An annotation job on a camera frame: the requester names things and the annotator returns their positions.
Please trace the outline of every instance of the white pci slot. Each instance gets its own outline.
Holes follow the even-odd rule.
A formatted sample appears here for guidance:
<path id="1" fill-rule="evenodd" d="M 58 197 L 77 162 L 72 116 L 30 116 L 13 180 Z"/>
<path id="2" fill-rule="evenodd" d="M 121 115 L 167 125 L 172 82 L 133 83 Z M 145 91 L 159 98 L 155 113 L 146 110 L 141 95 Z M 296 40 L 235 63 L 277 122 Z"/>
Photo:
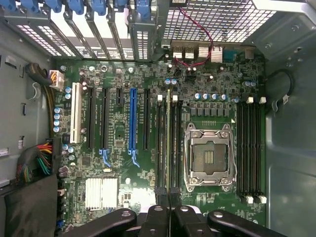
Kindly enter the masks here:
<path id="1" fill-rule="evenodd" d="M 71 100 L 70 143 L 80 142 L 82 85 L 73 83 Z"/>

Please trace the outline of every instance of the cpu socket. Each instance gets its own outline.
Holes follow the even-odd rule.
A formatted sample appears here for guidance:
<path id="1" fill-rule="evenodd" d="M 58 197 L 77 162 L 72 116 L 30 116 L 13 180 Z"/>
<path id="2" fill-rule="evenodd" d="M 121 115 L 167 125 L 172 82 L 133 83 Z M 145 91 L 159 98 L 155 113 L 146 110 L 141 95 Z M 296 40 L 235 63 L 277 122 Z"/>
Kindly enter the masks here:
<path id="1" fill-rule="evenodd" d="M 223 191 L 228 192 L 236 175 L 229 124 L 222 130 L 203 130 L 189 123 L 184 144 L 184 181 L 188 192 L 195 186 L 222 186 Z"/>

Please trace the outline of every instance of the motherboard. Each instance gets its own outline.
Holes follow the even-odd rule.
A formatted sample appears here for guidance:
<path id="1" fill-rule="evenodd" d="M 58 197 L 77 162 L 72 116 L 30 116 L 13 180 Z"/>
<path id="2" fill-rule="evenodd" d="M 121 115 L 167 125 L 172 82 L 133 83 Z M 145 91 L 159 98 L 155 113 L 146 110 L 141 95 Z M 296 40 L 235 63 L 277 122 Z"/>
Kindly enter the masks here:
<path id="1" fill-rule="evenodd" d="M 180 188 L 182 203 L 203 215 L 224 209 L 265 225 L 261 57 L 197 68 L 171 61 L 58 68 L 66 89 L 56 95 L 54 131 L 63 141 L 66 229 L 117 208 L 139 213 L 156 204 L 157 187 Z"/>

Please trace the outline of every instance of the chipset heatsink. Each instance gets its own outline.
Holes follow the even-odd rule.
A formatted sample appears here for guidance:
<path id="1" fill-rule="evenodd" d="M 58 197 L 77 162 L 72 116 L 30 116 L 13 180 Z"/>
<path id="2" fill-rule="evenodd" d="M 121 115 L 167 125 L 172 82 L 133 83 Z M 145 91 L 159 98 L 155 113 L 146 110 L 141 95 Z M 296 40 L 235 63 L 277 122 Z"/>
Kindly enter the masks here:
<path id="1" fill-rule="evenodd" d="M 184 181 L 188 192 L 196 186 L 222 186 L 223 191 L 230 190 L 236 181 L 237 167 L 229 124 L 221 130 L 203 130 L 189 123 L 184 147 Z"/>
<path id="2" fill-rule="evenodd" d="M 85 209 L 96 211 L 118 206 L 118 179 L 90 178 L 85 181 Z"/>

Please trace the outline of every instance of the green circuit board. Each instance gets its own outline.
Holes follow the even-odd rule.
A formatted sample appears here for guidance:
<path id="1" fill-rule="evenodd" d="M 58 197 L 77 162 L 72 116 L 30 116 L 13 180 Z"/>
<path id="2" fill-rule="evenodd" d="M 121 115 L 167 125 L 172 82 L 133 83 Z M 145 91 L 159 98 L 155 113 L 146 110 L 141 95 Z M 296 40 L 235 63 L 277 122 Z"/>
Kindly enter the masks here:
<path id="1" fill-rule="evenodd" d="M 87 134 L 82 133 L 80 142 L 69 144 L 74 148 L 72 155 L 62 156 L 61 166 L 68 168 L 66 183 L 66 206 L 64 213 L 65 228 L 70 225 L 80 226 L 100 216 L 108 214 L 116 208 L 128 207 L 136 212 L 141 208 L 156 204 L 155 185 L 156 159 L 157 159 L 157 106 L 158 97 L 162 95 L 165 100 L 168 95 L 177 95 L 181 101 L 181 137 L 184 136 L 188 123 L 193 122 L 198 129 L 221 129 L 224 124 L 229 124 L 234 135 L 236 148 L 237 106 L 234 98 L 254 98 L 264 94 L 264 86 L 260 82 L 263 74 L 264 63 L 261 58 L 244 62 L 209 63 L 197 68 L 193 77 L 186 76 L 186 68 L 180 67 L 175 73 L 168 69 L 165 62 L 156 64 L 120 63 L 120 62 L 95 62 L 95 61 L 59 61 L 58 67 L 67 67 L 65 72 L 65 87 L 72 87 L 73 82 L 87 82 L 88 87 L 94 88 L 95 107 L 94 114 L 88 119 L 89 92 L 83 92 L 81 99 L 81 128 L 93 129 L 92 148 L 88 148 Z M 176 79 L 176 84 L 165 83 L 166 79 Z M 245 81 L 254 81 L 256 86 L 244 86 Z M 104 88 L 107 89 L 108 114 L 107 114 L 107 142 L 109 167 L 104 163 L 103 156 L 99 154 L 102 148 L 102 106 Z M 139 166 L 133 164 L 129 155 L 130 136 L 130 90 L 136 88 L 136 157 Z M 196 94 L 225 94 L 226 99 L 215 101 L 207 98 L 196 98 Z M 148 115 L 144 115 L 145 100 L 147 99 Z M 56 107 L 63 108 L 63 117 L 60 120 L 63 136 L 70 133 L 71 100 L 65 98 L 65 92 L 56 95 Z M 149 123 L 147 132 L 147 145 L 144 150 L 144 122 Z M 262 144 L 265 141 L 265 126 L 261 128 Z M 181 162 L 183 161 L 183 141 L 181 147 Z M 264 169 L 264 152 L 262 147 L 262 167 Z M 264 204 L 244 204 L 236 194 L 236 185 L 224 192 L 221 187 L 196 187 L 189 193 L 183 179 L 183 167 L 180 173 L 181 199 L 183 204 L 197 206 L 202 214 L 206 215 L 214 209 L 224 209 L 238 216 L 251 220 L 261 225 L 265 224 Z M 264 172 L 262 172 L 262 185 L 264 186 Z M 87 209 L 85 202 L 89 194 L 86 193 L 86 181 L 90 178 L 116 178 L 118 187 L 116 193 L 111 189 L 106 190 L 106 197 L 115 196 L 116 208 L 102 208 L 99 210 Z"/>

